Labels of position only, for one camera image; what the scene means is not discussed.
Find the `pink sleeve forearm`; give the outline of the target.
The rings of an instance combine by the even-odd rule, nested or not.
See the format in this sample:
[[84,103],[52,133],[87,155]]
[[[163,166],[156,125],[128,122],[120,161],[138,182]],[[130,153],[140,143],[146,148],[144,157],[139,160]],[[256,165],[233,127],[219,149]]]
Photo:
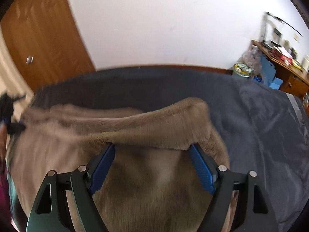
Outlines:
[[12,220],[12,214],[10,211],[10,197],[9,197],[6,169],[1,170],[0,191],[1,191],[0,195],[1,219],[5,222],[10,223]]

